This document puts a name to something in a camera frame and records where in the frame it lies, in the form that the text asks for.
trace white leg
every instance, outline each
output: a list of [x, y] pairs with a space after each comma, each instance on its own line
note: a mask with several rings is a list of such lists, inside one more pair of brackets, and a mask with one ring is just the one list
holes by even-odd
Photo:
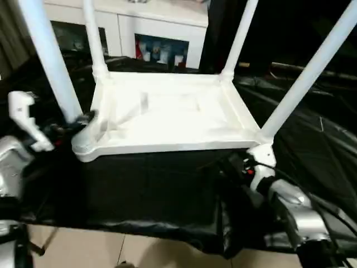
[[18, 0], [27, 28], [44, 67], [58, 105], [67, 122], [82, 114], [42, 0]]
[[245, 6], [245, 10], [242, 15], [242, 19], [240, 20], [237, 34], [235, 35], [227, 62], [222, 70], [222, 75], [228, 77], [229, 80], [233, 80], [234, 69], [242, 50], [244, 40], [247, 36], [250, 23], [252, 22], [255, 9], [257, 8], [257, 4], [258, 0], [248, 0], [247, 5]]
[[99, 30], [95, 21], [93, 0], [83, 0], [85, 26], [88, 35], [91, 58], [93, 60], [93, 75], [95, 79], [108, 76], [108, 67], [105, 64]]
[[357, 24], [357, 0], [352, 0], [319, 50], [297, 78], [294, 85], [282, 99], [272, 115], [264, 124], [261, 134], [273, 138], [286, 119], [294, 111], [314, 82], [326, 68]]

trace white cabinet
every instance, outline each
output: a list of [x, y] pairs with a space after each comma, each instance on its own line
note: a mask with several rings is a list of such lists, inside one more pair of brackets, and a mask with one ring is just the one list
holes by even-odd
[[188, 49], [183, 51], [187, 52], [186, 66], [198, 69], [206, 28], [132, 16], [119, 15], [118, 17], [123, 55], [136, 57], [135, 34], [186, 41]]
[[[46, 3], [45, 9], [62, 49], [89, 49], [81, 8]], [[97, 11], [96, 19], [103, 51], [110, 56], [122, 56], [117, 15]]]
[[[81, 9], [83, 0], [44, 2], [57, 39], [65, 35], [62, 33], [63, 28], [69, 29], [65, 30], [66, 34], [70, 32], [69, 36], [67, 34], [63, 37], [60, 45], [62, 43], [64, 47], [69, 46], [77, 50], [75, 36], [85, 36]], [[177, 56], [178, 59], [182, 57], [183, 66], [199, 67], [208, 26], [207, 5], [191, 0], [149, 0], [147, 3], [94, 0], [94, 5], [104, 53], [131, 58], [136, 58], [138, 54], [143, 57], [143, 53], [140, 54], [143, 48], [141, 46], [139, 49], [140, 42], [144, 46], [147, 45], [146, 53], [150, 54], [151, 61], [160, 58], [161, 50], [169, 54], [171, 64]]]

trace black cloth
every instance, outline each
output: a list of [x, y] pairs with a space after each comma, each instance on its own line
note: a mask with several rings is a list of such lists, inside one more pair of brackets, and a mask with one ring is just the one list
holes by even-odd
[[[65, 54], [65, 59], [81, 106], [88, 111], [94, 91], [90, 60], [74, 53]], [[107, 62], [109, 69], [115, 71], [167, 71], [160, 64], [127, 58]], [[284, 90], [258, 87], [255, 82], [237, 79], [236, 84], [259, 124], [284, 94]], [[23, 136], [7, 116], [9, 90], [31, 89], [41, 98], [47, 113], [36, 116], [38, 123], [45, 122], [48, 116], [60, 116], [38, 60], [29, 62], [0, 86], [4, 89], [2, 135]], [[274, 152], [279, 168], [357, 219], [354, 139], [352, 132], [321, 112], [302, 107], [277, 135]], [[239, 153], [163, 152], [102, 156], [81, 163], [70, 145], [63, 144], [56, 151], [39, 155], [24, 171], [20, 220], [169, 238], [226, 258], [243, 247], [292, 252], [269, 206], [241, 184]], [[337, 221], [334, 228], [339, 229], [340, 225]], [[355, 238], [351, 234], [343, 238], [339, 243], [354, 256]]]

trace tile floor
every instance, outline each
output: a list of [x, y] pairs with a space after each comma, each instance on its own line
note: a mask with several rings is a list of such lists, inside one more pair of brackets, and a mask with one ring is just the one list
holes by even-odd
[[[43, 245], [54, 229], [31, 226], [30, 230], [32, 241]], [[114, 268], [124, 260], [139, 268], [301, 267], [295, 255], [243, 250], [225, 260], [183, 242], [67, 228], [58, 229], [44, 256], [34, 257], [35, 268]]]

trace wire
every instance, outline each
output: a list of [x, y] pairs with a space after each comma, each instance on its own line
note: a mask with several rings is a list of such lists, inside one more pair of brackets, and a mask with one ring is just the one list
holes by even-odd
[[[276, 173], [278, 174], [281, 174], [284, 176], [285, 180], [292, 183], [292, 184], [295, 184], [297, 185], [301, 190], [302, 192], [307, 196], [309, 197], [310, 199], [310, 202], [311, 202], [311, 205], [312, 207], [318, 212], [318, 214], [321, 216], [322, 220], [324, 221], [324, 224], [326, 226], [326, 229], [327, 231], [329, 232], [330, 234], [330, 238], [331, 238], [331, 242], [332, 244], [334, 245], [335, 247], [335, 251], [336, 251], [336, 254], [337, 255], [340, 255], [342, 256], [344, 259], [342, 260], [342, 262], [348, 267], [348, 268], [353, 268], [353, 266], [351, 265], [351, 263], [347, 260], [347, 257], [346, 255], [343, 253], [343, 250], [341, 250], [341, 248], [339, 247], [338, 243], [337, 243], [337, 240], [335, 239], [335, 237], [332, 235], [332, 229], [329, 225], [329, 223], [327, 222], [321, 208], [320, 208], [320, 203], [318, 203], [318, 201], [316, 201], [315, 197], [308, 191], [306, 190], [299, 182], [297, 182], [293, 177], [291, 177], [290, 175], [288, 175], [287, 173], [285, 173], [284, 171], [274, 167], [274, 166], [270, 166], [270, 165], [267, 165], [267, 164], [264, 164], [264, 163], [261, 163], [261, 162], [258, 162], [258, 161], [255, 161], [254, 160], [254, 163], [256, 165], [261, 165], [261, 166], [265, 166], [269, 169], [272, 169], [274, 170]], [[331, 215], [333, 215], [334, 217], [336, 217], [338, 220], [340, 220], [343, 224], [345, 224], [351, 231], [352, 233], [356, 236], [357, 238], [357, 232], [353, 229], [353, 227], [346, 221], [344, 220], [343, 218], [341, 218], [337, 213], [335, 212], [332, 212], [331, 211], [328, 211]]]

